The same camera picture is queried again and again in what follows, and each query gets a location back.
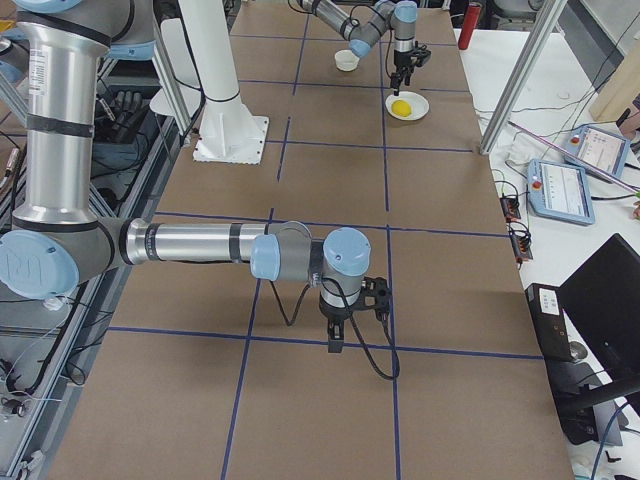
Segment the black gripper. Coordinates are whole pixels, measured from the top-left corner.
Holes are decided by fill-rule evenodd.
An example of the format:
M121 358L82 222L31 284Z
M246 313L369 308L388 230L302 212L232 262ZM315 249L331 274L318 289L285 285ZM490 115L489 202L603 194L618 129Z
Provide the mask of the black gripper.
M319 301L321 313L327 319L328 352L341 353L344 347L344 322L351 316L350 306L335 307L324 299Z
M410 51L401 52L398 50L394 51L393 57L394 64L394 72L391 75L391 88L393 90L393 95L398 96L400 92L400 87L402 85L402 77L401 75L405 75L404 84L411 84L411 77L414 68L414 61Z

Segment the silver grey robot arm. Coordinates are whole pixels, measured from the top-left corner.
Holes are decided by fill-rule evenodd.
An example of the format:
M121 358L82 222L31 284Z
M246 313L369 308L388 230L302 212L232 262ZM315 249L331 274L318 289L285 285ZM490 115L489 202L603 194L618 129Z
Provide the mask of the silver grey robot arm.
M390 88L398 96L401 85L410 85L416 68L430 58L427 45L416 40L418 5L414 1L377 1L371 18L366 23L345 13L333 1L297 1L300 12L314 15L348 42L349 49L358 58L364 58L387 32L393 33L393 73L387 73Z
M321 285L319 308L327 318L328 351L341 352L344 321L373 309L391 345L387 319L391 293L383 278L368 278L370 243L343 227L313 239L299 222L267 224L159 224L143 219L98 217L89 209L98 60L116 50L142 49L153 57L152 1L14 1L17 22L29 41L25 201L1 237L1 281L30 299L48 299L85 280L146 261L249 264L255 278ZM321 19L362 58L394 33L394 94L409 85L415 42L414 1L377 1L371 19L356 23L332 1L296 1L299 11ZM188 50L203 89L204 116L198 161L256 164L269 120L253 116L241 100L222 1L179 1Z

